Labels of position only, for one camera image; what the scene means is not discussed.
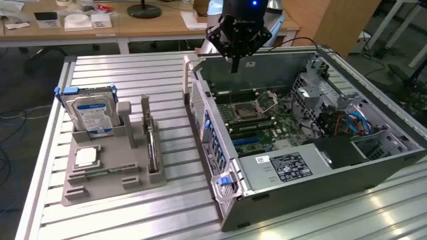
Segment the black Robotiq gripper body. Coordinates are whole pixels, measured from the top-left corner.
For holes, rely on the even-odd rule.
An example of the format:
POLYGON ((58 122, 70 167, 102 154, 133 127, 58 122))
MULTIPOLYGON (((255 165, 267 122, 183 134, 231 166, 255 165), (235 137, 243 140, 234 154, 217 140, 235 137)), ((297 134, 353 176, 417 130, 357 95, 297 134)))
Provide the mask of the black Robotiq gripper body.
POLYGON ((230 56, 253 55, 267 42, 265 27, 266 0, 226 0, 222 10, 222 31, 230 56))

